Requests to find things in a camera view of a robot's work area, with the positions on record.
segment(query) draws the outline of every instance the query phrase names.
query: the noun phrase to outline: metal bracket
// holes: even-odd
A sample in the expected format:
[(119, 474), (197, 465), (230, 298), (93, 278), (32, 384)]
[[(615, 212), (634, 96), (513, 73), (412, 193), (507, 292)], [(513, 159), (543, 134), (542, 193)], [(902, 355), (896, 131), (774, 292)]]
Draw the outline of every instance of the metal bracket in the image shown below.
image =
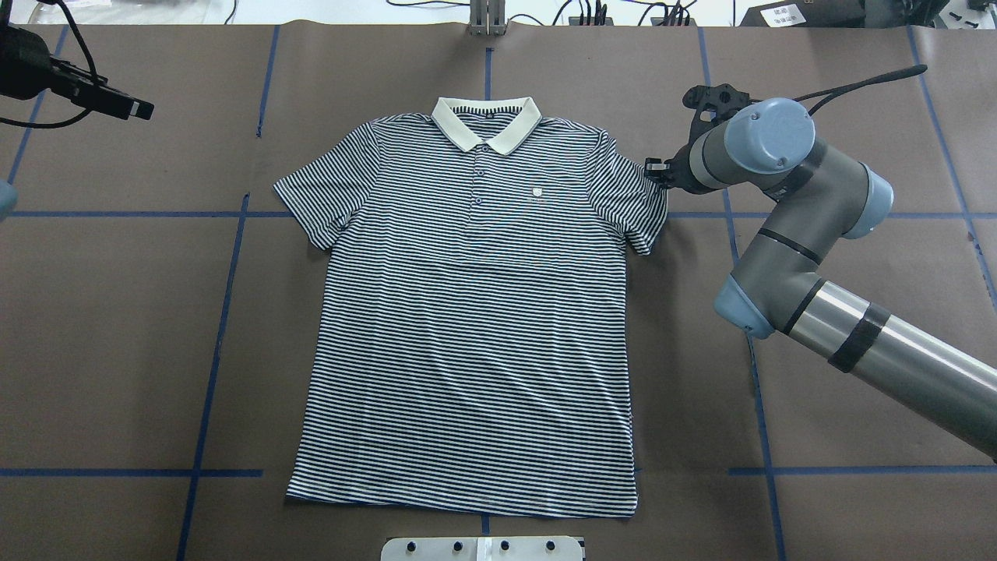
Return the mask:
[(472, 35), (505, 35), (505, 0), (471, 0)]
[(584, 561), (584, 543), (568, 536), (394, 538), (381, 561)]

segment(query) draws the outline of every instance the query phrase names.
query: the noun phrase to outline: black and white stripes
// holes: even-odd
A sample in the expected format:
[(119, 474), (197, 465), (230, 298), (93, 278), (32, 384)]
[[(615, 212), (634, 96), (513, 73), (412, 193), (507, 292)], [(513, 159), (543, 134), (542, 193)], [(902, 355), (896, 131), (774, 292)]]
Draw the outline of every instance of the black and white stripes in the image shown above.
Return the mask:
[(331, 249), (288, 495), (629, 516), (625, 246), (664, 194), (604, 131), (453, 101), (466, 130), (378, 119), (274, 186)]

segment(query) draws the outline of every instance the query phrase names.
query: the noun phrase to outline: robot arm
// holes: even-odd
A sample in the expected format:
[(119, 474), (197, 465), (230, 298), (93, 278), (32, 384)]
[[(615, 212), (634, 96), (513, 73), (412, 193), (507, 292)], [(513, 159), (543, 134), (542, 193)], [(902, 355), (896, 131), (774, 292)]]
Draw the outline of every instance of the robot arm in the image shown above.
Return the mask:
[[(728, 100), (738, 93), (723, 88)], [(695, 90), (687, 98), (718, 95)], [(666, 187), (702, 194), (750, 182), (777, 203), (717, 296), (717, 312), (751, 336), (782, 331), (997, 458), (997, 370), (818, 275), (839, 238), (860, 238), (886, 218), (889, 183), (818, 138), (796, 101), (726, 113), (716, 128), (694, 130), (672, 160), (647, 163)]]
[[(64, 10), (66, 19), (71, 22), (73, 32), (80, 41), (84, 53), (87, 54), (88, 62), (91, 63), (90, 71), (51, 56), (45, 41), (37, 34), (11, 27), (9, 17), (12, 2), (0, 0), (0, 95), (29, 100), (42, 91), (51, 89), (54, 94), (90, 111), (119, 119), (151, 118), (155, 108), (153, 104), (108, 86), (108, 79), (97, 74), (93, 59), (89, 56), (89, 50), (83, 43), (76, 22), (73, 21), (65, 2), (41, 1), (46, 4), (59, 4)], [(0, 120), (0, 123), (29, 128), (56, 128), (44, 124), (24, 124), (8, 119)]]

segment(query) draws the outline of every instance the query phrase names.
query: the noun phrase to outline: blue tape line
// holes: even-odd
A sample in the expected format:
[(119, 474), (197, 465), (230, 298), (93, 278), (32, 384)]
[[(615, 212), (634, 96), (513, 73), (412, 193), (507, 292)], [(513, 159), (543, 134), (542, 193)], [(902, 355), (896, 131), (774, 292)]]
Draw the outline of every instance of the blue tape line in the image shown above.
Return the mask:
[(755, 385), (755, 414), (758, 416), (758, 432), (762, 437), (762, 462), (765, 464), (765, 484), (769, 490), (769, 508), (772, 512), (772, 527), (776, 535), (776, 553), (780, 561), (786, 561), (786, 540), (783, 538), (783, 517), (779, 510), (779, 496), (776, 492), (776, 470), (772, 465), (772, 450), (769, 447), (769, 428), (765, 417), (765, 402), (762, 400), (762, 382), (758, 373), (758, 356), (755, 342), (747, 335), (748, 351), (751, 355), (751, 378)]
[[(60, 218), (60, 219), (237, 219), (239, 211), (14, 211), (11, 218)], [(247, 212), (249, 219), (289, 219), (287, 211)]]
[(204, 442), (207, 440), (207, 424), (211, 418), (211, 402), (214, 400), (214, 386), (218, 379), (218, 367), (221, 365), (221, 344), (225, 338), (225, 328), (228, 325), (228, 308), (232, 302), (232, 284), (235, 281), (235, 268), (239, 263), (239, 251), (242, 248), (242, 232), (246, 224), (246, 211), (249, 209), (249, 194), (242, 198), (239, 225), (235, 229), (235, 243), (232, 245), (232, 259), (228, 265), (228, 280), (225, 283), (225, 297), (221, 303), (221, 318), (218, 320), (218, 336), (214, 340), (214, 356), (211, 359), (211, 374), (207, 379), (207, 393), (204, 396), (204, 410), (200, 416), (200, 433), (197, 435), (197, 450), (193, 458), (193, 474), (190, 476), (190, 488), (187, 491), (186, 508), (183, 511), (183, 526), (180, 529), (179, 544), (176, 547), (176, 560), (182, 561), (186, 555), (187, 538), (190, 535), (190, 521), (193, 518), (193, 505), (197, 497), (197, 480), (200, 478), (200, 466), (204, 459)]
[[(0, 477), (190, 477), (191, 469), (0, 468)], [(201, 477), (262, 477), (262, 469), (205, 469)]]
[[(855, 465), (827, 467), (776, 467), (775, 475), (958, 475), (992, 473), (997, 475), (997, 465)], [(727, 470), (732, 477), (765, 475), (761, 467), (732, 467)]]
[[(706, 80), (706, 85), (709, 86), (712, 84), (712, 81), (710, 79), (709, 55), (706, 49), (706, 34), (703, 32), (702, 27), (698, 27), (696, 30), (699, 33), (699, 51), (703, 60), (703, 78)], [(736, 265), (740, 259), (738, 253), (738, 241), (734, 230), (734, 212), (731, 208), (731, 196), (726, 189), (724, 190), (723, 197), (724, 218), (727, 222), (727, 236), (731, 245), (731, 260)], [(772, 514), (772, 528), (776, 539), (776, 553), (779, 561), (786, 561), (786, 542), (783, 539), (783, 519), (779, 512), (779, 497), (776, 492), (776, 476), (772, 468), (772, 453), (769, 448), (769, 430), (765, 421), (765, 404), (762, 401), (762, 384), (759, 380), (758, 360), (755, 355), (755, 343), (747, 335), (745, 335), (745, 340), (748, 343), (748, 351), (751, 355), (751, 376), (755, 385), (755, 414), (758, 417), (758, 432), (762, 439), (762, 460), (765, 463), (765, 480), (766, 487), (768, 487), (769, 491), (769, 510)]]
[[(288, 211), (249, 211), (246, 214), (248, 219), (291, 219), (294, 218)], [(237, 219), (242, 216), (239, 211), (14, 211), (9, 218), (37, 219), (37, 218), (59, 218), (59, 219)], [(710, 219), (720, 220), (728, 216), (735, 219), (766, 219), (769, 213), (718, 213), (718, 212), (680, 212), (671, 211), (668, 213), (670, 219)], [(890, 213), (889, 217), (899, 220), (964, 220), (965, 216), (959, 213)], [(994, 220), (997, 213), (969, 213), (969, 218), (973, 220)]]
[[(59, 35), (59, 42), (56, 43), (56, 50), (52, 54), (54, 57), (58, 57), (62, 53), (63, 45), (66, 44), (66, 36), (69, 32), (69, 26), (64, 25), (62, 33)], [(35, 100), (35, 107), (31, 110), (31, 117), (28, 118), (28, 123), (34, 123), (38, 119), (38, 112), (42, 109), (42, 102), (45, 101), (45, 92), (48, 90), (42, 90), (42, 93), (38, 94), (38, 99)], [(24, 134), (21, 135), (21, 145), (17, 149), (17, 155), (14, 156), (14, 163), (10, 167), (10, 173), (7, 174), (7, 183), (14, 185), (14, 180), (17, 178), (17, 171), (21, 168), (21, 158), (24, 157), (24, 151), (28, 148), (28, 140), (31, 139), (32, 129), (25, 129)]]
[(903, 220), (945, 220), (965, 218), (959, 213), (890, 213), (886, 216), (892, 219)]
[(253, 477), (263, 476), (262, 469), (202, 469), (200, 477)]
[[(914, 40), (914, 30), (910, 25), (907, 25), (907, 40), (910, 42), (910, 53), (914, 57), (914, 64), (921, 64), (921, 57), (917, 52), (917, 41)], [(983, 256), (983, 250), (980, 248), (980, 237), (976, 235), (976, 227), (973, 225), (973, 219), (970, 218), (969, 206), (966, 204), (966, 196), (962, 191), (962, 183), (959, 181), (959, 176), (955, 172), (955, 164), (952, 162), (952, 155), (948, 150), (948, 143), (945, 142), (945, 135), (941, 131), (941, 124), (938, 122), (938, 114), (935, 112), (934, 102), (931, 101), (931, 92), (928, 91), (928, 85), (924, 80), (923, 74), (919, 75), (917, 80), (921, 84), (921, 92), (924, 94), (924, 102), (928, 107), (928, 115), (931, 117), (931, 125), (934, 127), (935, 135), (938, 137), (938, 144), (941, 146), (942, 156), (945, 158), (945, 167), (948, 168), (948, 175), (952, 178), (952, 185), (955, 187), (955, 196), (956, 199), (959, 200), (959, 209), (962, 211), (962, 216), (966, 221), (966, 229), (969, 230), (969, 235), (973, 237), (973, 246), (976, 250), (976, 261), (980, 265), (980, 270), (983, 273), (983, 280), (987, 285), (987, 293), (990, 296), (990, 305), (993, 306), (994, 311), (997, 311), (997, 290), (994, 289), (993, 276), (990, 274), (990, 267), (987, 265), (987, 259)]]
[(492, 98), (492, 47), (485, 47), (485, 99)]
[(266, 100), (270, 96), (270, 77), (273, 76), (273, 60), (277, 57), (277, 37), (280, 26), (273, 26), (273, 39), (270, 40), (270, 59), (266, 63), (266, 78), (263, 79), (263, 96), (259, 100), (259, 121), (256, 123), (256, 138), (263, 136), (263, 117), (266, 116)]
[(696, 31), (699, 33), (699, 58), (703, 61), (703, 79), (706, 80), (706, 85), (709, 86), (711, 84), (710, 59), (706, 55), (706, 34), (703, 33), (702, 27), (697, 27)]
[(145, 219), (145, 218), (181, 218), (181, 219), (236, 219), (241, 216), (238, 211), (15, 211), (13, 218), (68, 218), (68, 219)]

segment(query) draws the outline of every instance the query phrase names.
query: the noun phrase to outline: light blue joint cap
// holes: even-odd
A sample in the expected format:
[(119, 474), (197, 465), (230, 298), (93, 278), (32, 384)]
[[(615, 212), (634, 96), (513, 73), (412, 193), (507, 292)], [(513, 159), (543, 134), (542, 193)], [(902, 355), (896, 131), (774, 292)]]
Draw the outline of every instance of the light blue joint cap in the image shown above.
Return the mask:
[(764, 339), (775, 329), (762, 315), (755, 303), (741, 289), (741, 286), (730, 275), (724, 281), (717, 298), (713, 300), (713, 309), (723, 318), (733, 323), (752, 337)]
[(7, 218), (14, 210), (14, 205), (17, 205), (17, 190), (0, 180), (0, 221)]
[(724, 147), (742, 168), (762, 175), (798, 166), (817, 139), (807, 108), (786, 98), (750, 105), (727, 123)]
[(893, 208), (893, 186), (878, 176), (872, 168), (866, 164), (862, 165), (869, 174), (868, 195), (865, 196), (865, 208), (862, 209), (862, 216), (858, 217), (858, 222), (851, 227), (851, 230), (841, 235), (848, 240), (857, 240), (872, 232), (886, 220), (886, 215)]

